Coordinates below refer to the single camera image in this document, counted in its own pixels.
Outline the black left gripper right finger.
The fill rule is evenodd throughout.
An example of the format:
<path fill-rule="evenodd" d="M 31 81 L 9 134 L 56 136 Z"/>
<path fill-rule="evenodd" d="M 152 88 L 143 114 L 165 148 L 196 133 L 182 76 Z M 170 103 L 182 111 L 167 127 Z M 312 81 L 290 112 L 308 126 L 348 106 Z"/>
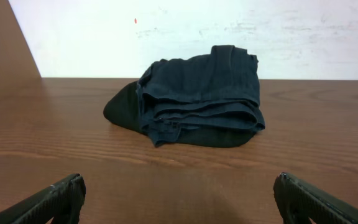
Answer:
<path fill-rule="evenodd" d="M 358 224 L 358 209 L 314 185 L 282 172 L 273 185 L 284 223 Z"/>

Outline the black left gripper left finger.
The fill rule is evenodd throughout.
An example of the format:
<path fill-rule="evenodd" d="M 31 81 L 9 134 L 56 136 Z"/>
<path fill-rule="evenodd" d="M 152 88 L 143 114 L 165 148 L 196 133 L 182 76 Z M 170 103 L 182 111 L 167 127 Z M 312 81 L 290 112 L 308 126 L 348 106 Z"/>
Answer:
<path fill-rule="evenodd" d="M 85 202 L 82 175 L 62 180 L 0 212 L 0 224 L 78 224 Z"/>

